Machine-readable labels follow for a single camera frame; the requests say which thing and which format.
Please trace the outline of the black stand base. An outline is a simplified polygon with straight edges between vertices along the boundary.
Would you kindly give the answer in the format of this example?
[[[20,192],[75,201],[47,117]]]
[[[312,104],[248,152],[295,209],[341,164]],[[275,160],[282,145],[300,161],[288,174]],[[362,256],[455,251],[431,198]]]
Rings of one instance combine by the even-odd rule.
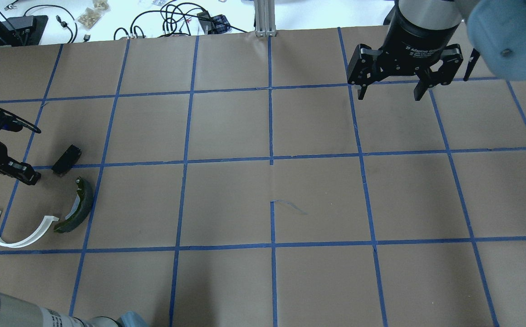
[[[3,25],[12,36],[19,36],[24,45],[39,45],[43,37],[45,27],[49,21],[48,16],[19,16],[11,17],[9,22]],[[4,39],[0,37],[0,46],[4,46]]]

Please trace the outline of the green brake shoe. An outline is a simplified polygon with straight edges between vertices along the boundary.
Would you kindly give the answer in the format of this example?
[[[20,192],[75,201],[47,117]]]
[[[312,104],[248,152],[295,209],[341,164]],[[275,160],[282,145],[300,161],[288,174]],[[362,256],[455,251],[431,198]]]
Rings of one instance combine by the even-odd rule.
[[[94,203],[94,190],[91,183],[79,176],[75,180],[77,185],[76,198],[70,213],[64,221],[54,226],[55,233],[68,233],[75,230],[91,213]]]

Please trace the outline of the black brake pad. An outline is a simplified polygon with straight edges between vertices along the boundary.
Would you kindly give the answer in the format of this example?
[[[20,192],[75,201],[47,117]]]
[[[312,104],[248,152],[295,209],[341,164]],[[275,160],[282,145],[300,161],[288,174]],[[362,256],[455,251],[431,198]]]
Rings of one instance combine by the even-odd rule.
[[[53,164],[51,170],[57,176],[64,176],[67,174],[78,162],[82,155],[82,150],[75,145],[70,145],[61,157]]]

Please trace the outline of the white curved plastic part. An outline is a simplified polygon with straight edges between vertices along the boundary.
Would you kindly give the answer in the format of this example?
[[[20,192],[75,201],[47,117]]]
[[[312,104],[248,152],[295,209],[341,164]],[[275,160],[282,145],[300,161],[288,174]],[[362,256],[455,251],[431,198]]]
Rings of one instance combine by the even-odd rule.
[[[12,223],[11,230],[0,230],[0,247],[20,249],[30,246],[40,240],[59,218],[51,215],[42,217],[40,223],[29,221],[28,227],[21,227],[20,223]]]

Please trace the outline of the bag of small parts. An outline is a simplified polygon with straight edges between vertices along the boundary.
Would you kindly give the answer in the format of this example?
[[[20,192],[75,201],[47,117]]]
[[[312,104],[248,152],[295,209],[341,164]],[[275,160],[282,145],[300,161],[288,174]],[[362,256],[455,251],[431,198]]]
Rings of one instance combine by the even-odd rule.
[[[109,12],[111,7],[108,0],[93,0],[91,6],[87,7],[85,11],[76,19],[76,23],[84,27],[86,30],[91,30],[105,15]]]

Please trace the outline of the aluminium frame post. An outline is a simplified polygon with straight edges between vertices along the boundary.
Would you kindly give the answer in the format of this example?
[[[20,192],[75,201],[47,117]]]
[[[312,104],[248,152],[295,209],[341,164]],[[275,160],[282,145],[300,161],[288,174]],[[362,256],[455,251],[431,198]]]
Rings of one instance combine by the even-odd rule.
[[[257,37],[276,36],[275,0],[253,0],[253,2],[255,9],[255,35]]]

